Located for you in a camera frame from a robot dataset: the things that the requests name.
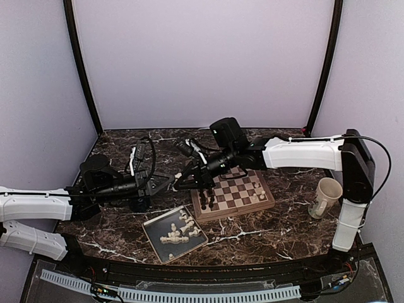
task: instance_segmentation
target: black pole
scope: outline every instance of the black pole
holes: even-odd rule
[[[63,0],[64,14],[66,15],[66,23],[68,24],[68,31],[70,36],[71,48],[73,50],[74,60],[78,76],[80,78],[81,87],[83,89],[84,97],[86,98],[88,110],[90,111],[91,118],[97,134],[100,136],[104,131],[102,129],[101,121],[95,108],[93,95],[90,90],[86,69],[84,68],[83,57],[81,56],[80,44],[78,42],[76,22],[74,21],[73,4],[71,0]]]
[[[318,112],[320,111],[321,101],[323,101],[324,92],[326,90],[328,76],[330,75],[331,64],[333,62],[336,38],[338,36],[338,30],[340,28],[340,21],[342,15],[343,0],[335,0],[333,20],[331,21],[330,36],[328,37],[328,45],[326,55],[323,64],[323,70],[321,71],[320,81],[318,83],[316,96],[314,97],[313,106],[311,108],[309,120],[307,126],[304,127],[304,134],[307,137],[311,136],[311,132],[316,123]]]

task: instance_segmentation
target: dark marble surface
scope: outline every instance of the dark marble surface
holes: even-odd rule
[[[250,138],[271,136],[302,136],[296,129],[247,129]],[[111,166],[122,172],[131,148],[142,136],[150,136],[157,149],[156,171],[176,174],[186,157],[173,147],[176,138],[196,138],[215,148],[209,130],[153,129],[106,131],[93,153],[103,153]],[[316,256],[327,252],[336,228],[339,206],[322,220],[308,215],[321,169],[276,169],[263,172],[275,198],[274,208],[238,217],[201,223],[209,243],[173,261],[172,265],[235,265],[266,263]],[[57,232],[77,236],[85,254],[119,261],[159,264],[141,228],[143,222],[180,205],[193,212],[189,191],[164,192],[154,196],[147,213],[132,213],[128,207],[105,206],[102,212],[85,222],[60,222]]]

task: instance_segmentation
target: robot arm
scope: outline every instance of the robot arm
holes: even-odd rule
[[[235,166],[254,170],[316,167],[342,171],[343,205],[333,249],[341,252],[351,249],[364,211],[371,202],[375,169],[364,142],[349,137],[358,136],[356,130],[349,129],[344,136],[329,138],[273,137],[249,141],[234,118],[219,120],[210,129],[223,150],[208,157],[206,165],[195,159],[190,162],[174,188],[212,188],[214,177],[226,174]]]

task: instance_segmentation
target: white wall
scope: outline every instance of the white wall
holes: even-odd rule
[[[332,0],[76,0],[103,127],[306,125]]]
[[[0,185],[71,185],[96,133],[59,0],[0,1]],[[24,222],[52,230],[51,220]],[[20,301],[32,258],[0,249],[0,301]]]
[[[393,171],[369,210],[363,239],[373,242],[395,302],[404,302],[404,2],[345,1],[330,80],[314,135],[356,128],[386,145]],[[376,184],[386,157],[376,159]]]

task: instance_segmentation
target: table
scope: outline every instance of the table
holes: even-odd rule
[[[247,136],[303,136],[300,129],[245,129]],[[157,150],[156,171],[176,174],[187,158],[174,147],[177,138],[196,138],[201,144],[217,148],[208,129],[137,129],[105,131],[92,154],[102,153],[111,166],[123,170],[132,147],[149,136]],[[201,224],[209,243],[173,261],[172,265],[216,266],[256,264],[306,258],[325,254],[335,233],[340,206],[332,207],[322,220],[308,215],[322,169],[276,169],[263,172],[275,198],[274,208],[238,217]],[[129,208],[102,207],[97,216],[85,222],[60,222],[56,232],[77,236],[87,256],[116,261],[159,264],[143,233],[141,224],[180,205],[193,211],[189,191],[165,192],[152,197],[146,213]]]

